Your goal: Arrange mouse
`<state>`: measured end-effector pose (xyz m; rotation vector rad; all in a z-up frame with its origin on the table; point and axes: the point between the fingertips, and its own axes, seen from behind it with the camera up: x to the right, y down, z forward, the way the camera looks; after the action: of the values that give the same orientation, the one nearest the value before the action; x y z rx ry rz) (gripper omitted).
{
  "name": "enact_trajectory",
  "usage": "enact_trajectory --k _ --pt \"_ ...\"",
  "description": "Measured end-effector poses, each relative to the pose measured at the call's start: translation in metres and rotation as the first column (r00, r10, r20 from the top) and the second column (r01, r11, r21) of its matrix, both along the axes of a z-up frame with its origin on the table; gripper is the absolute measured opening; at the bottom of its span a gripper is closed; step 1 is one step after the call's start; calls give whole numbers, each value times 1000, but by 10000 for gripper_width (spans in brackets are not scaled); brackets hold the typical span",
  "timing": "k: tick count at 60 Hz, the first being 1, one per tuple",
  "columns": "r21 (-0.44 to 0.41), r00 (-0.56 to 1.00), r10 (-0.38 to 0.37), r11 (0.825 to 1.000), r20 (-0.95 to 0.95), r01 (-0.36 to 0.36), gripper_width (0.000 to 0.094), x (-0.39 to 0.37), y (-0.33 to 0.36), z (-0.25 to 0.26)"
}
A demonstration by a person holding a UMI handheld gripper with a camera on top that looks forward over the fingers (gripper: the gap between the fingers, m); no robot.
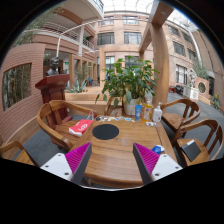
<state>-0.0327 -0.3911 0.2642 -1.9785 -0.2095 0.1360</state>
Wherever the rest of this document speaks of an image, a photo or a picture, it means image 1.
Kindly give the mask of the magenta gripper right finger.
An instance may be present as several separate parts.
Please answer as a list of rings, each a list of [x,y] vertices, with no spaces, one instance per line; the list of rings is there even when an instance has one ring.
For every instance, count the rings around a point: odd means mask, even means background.
[[[144,185],[182,169],[168,154],[159,155],[138,143],[133,144],[133,154]]]

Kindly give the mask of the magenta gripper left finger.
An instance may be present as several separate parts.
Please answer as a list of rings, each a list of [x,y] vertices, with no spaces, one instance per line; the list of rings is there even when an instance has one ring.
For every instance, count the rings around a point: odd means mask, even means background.
[[[57,153],[41,169],[80,185],[91,153],[92,144],[87,143],[66,154]]]

